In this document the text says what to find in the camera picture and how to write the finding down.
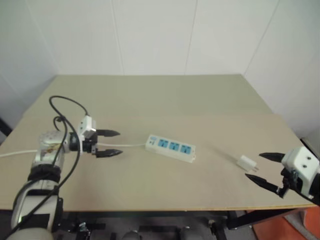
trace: plug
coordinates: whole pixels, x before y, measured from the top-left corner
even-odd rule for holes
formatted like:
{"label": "plug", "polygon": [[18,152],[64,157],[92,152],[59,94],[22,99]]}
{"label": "plug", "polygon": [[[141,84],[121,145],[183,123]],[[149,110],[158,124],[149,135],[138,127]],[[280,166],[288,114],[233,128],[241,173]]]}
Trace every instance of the plug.
{"label": "plug", "polygon": [[242,155],[240,159],[236,162],[238,166],[249,172],[250,170],[257,171],[259,168],[257,168],[257,163],[250,158],[248,158],[245,155]]}

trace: white cable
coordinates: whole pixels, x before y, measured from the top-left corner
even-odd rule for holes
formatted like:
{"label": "white cable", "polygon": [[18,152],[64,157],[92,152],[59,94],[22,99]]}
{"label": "white cable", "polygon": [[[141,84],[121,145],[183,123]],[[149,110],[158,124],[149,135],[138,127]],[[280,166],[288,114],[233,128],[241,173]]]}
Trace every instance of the white cable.
{"label": "white cable", "polygon": [[5,154],[0,154],[0,158],[12,156],[12,155],[30,154],[30,153],[36,153],[36,152],[37,152],[37,150],[15,151],[15,152],[9,152],[9,153],[5,153]]}
{"label": "white cable", "polygon": [[139,147],[146,145],[145,143],[140,144],[106,144],[106,143],[97,143],[99,146],[105,146],[105,147]]}

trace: white power strip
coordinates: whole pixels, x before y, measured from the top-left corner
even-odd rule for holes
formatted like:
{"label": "white power strip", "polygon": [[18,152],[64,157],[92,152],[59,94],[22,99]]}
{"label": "white power strip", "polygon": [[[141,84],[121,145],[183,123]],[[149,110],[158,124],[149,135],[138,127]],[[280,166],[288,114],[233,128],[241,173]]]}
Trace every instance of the white power strip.
{"label": "white power strip", "polygon": [[145,149],[188,163],[192,163],[196,159],[196,146],[162,136],[150,135],[146,141]]}

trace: power outlet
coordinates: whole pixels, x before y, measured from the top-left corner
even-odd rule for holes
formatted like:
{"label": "power outlet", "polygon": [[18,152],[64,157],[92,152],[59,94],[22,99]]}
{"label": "power outlet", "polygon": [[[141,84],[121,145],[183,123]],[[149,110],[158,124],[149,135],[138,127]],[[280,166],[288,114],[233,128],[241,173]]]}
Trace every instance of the power outlet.
{"label": "power outlet", "polygon": [[146,141],[145,149],[188,163],[192,163],[196,159],[196,146],[162,136],[150,135]]}

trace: table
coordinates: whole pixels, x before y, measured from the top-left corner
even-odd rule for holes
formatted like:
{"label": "table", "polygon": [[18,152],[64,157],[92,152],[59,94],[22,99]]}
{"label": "table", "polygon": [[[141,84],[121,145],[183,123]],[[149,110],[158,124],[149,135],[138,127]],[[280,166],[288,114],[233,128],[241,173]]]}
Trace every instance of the table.
{"label": "table", "polygon": [[[121,148],[112,158],[83,154],[61,188],[65,211],[231,211],[293,209],[312,206],[289,191],[284,199],[245,177],[235,161],[246,155],[258,163],[258,176],[281,186],[281,164],[259,157],[286,153],[301,142],[273,114],[241,75],[203,76],[57,76],[25,112],[0,147],[0,154],[37,149],[38,136],[54,129],[48,98],[79,101],[99,129],[120,136],[108,144],[140,144],[149,134],[196,145],[193,163]],[[81,108],[60,99],[57,108],[74,124]],[[0,209],[12,202],[29,174],[33,154],[0,159]],[[62,177],[75,153],[66,154]]]}

